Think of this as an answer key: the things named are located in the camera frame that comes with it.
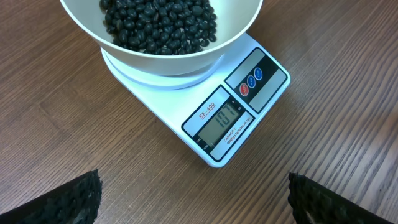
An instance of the blue button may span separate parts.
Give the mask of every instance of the blue button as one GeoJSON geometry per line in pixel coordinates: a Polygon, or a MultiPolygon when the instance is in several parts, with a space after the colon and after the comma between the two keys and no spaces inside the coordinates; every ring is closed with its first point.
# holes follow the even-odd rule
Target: blue button
{"type": "Polygon", "coordinates": [[[262,79],[262,70],[260,68],[254,69],[254,76],[256,80],[261,80],[262,79]]]}
{"type": "Polygon", "coordinates": [[[254,88],[256,86],[256,80],[254,79],[254,76],[252,76],[252,75],[248,76],[248,86],[250,88],[254,88]]]}

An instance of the scale body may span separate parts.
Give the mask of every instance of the scale body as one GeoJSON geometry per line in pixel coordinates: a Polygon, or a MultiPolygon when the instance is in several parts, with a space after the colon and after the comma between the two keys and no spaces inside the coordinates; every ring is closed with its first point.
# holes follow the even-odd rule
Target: scale body
{"type": "Polygon", "coordinates": [[[102,53],[112,74],[212,167],[232,158],[290,83],[247,34],[213,65],[185,76],[147,74],[102,53]]]}

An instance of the brown wooden surface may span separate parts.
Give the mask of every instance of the brown wooden surface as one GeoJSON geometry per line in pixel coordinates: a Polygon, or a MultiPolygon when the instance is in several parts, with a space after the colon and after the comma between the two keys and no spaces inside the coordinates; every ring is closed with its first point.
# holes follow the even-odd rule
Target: brown wooden surface
{"type": "Polygon", "coordinates": [[[95,168],[97,223],[293,223],[299,172],[398,223],[398,1],[266,0],[249,33],[292,83],[208,167],[52,0],[0,7],[0,213],[95,168]]]}

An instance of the tabletop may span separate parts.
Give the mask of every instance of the tabletop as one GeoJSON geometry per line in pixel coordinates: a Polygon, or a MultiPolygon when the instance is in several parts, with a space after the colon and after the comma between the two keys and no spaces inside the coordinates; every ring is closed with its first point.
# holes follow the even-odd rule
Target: tabletop
{"type": "Polygon", "coordinates": [[[292,83],[224,168],[112,76],[59,1],[0,7],[0,213],[93,169],[97,223],[293,223],[298,172],[398,222],[398,1],[266,0],[292,83]]]}

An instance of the white bowl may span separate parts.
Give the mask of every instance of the white bowl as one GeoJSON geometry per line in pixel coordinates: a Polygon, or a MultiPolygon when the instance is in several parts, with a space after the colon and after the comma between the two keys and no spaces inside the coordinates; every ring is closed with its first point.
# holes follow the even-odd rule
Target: white bowl
{"type": "Polygon", "coordinates": [[[219,59],[232,42],[256,19],[263,0],[210,0],[217,15],[217,41],[202,52],[187,55],[150,55],[112,44],[104,25],[100,0],[60,0],[69,16],[113,57],[143,72],[181,75],[199,70],[219,59]]]}

